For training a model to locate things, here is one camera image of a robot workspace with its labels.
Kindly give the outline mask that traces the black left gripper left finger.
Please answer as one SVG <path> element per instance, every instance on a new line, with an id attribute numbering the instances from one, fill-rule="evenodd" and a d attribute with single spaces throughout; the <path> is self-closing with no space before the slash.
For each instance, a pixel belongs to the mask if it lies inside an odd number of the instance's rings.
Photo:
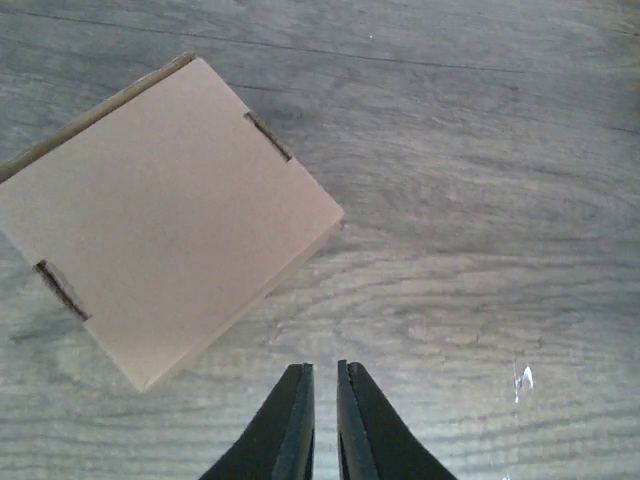
<path id="1" fill-rule="evenodd" d="M 210 480 L 313 477 L 313 366 L 291 364 L 237 441 L 203 475 Z"/>

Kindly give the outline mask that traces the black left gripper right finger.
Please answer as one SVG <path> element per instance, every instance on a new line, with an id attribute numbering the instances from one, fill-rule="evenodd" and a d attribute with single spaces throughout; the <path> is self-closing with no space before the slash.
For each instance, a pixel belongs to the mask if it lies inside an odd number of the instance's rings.
<path id="1" fill-rule="evenodd" d="M 360 362 L 337 364 L 337 434 L 342 479 L 456 479 L 410 432 Z"/>

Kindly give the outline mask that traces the brown cardboard box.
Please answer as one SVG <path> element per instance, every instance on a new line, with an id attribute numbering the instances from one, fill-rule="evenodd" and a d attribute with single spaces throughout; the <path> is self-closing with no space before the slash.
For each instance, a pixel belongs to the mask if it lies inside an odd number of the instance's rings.
<path id="1" fill-rule="evenodd" d="M 312 257 L 343 215 L 192 53 L 1 167 L 2 230 L 142 392 Z"/>

